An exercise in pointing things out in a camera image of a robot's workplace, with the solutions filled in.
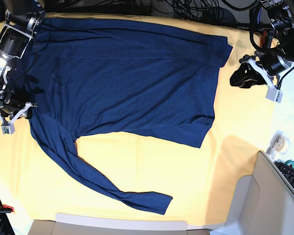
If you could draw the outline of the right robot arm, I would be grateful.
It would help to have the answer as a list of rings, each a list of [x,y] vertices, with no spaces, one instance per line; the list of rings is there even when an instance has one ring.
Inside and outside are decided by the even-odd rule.
[[[16,84],[23,73],[12,78],[34,35],[45,16],[45,9],[37,0],[7,0],[5,24],[0,32],[0,118],[4,125],[19,118],[30,118],[29,94]]]

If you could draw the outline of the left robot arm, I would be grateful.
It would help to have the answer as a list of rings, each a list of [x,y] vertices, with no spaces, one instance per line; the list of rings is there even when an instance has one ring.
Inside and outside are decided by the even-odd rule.
[[[294,0],[256,0],[249,10],[249,39],[255,52],[240,59],[240,67],[230,77],[230,85],[249,89],[267,85],[280,89],[285,78],[294,70]],[[273,30],[264,34],[260,45],[254,33],[261,28],[260,11],[265,9]]]

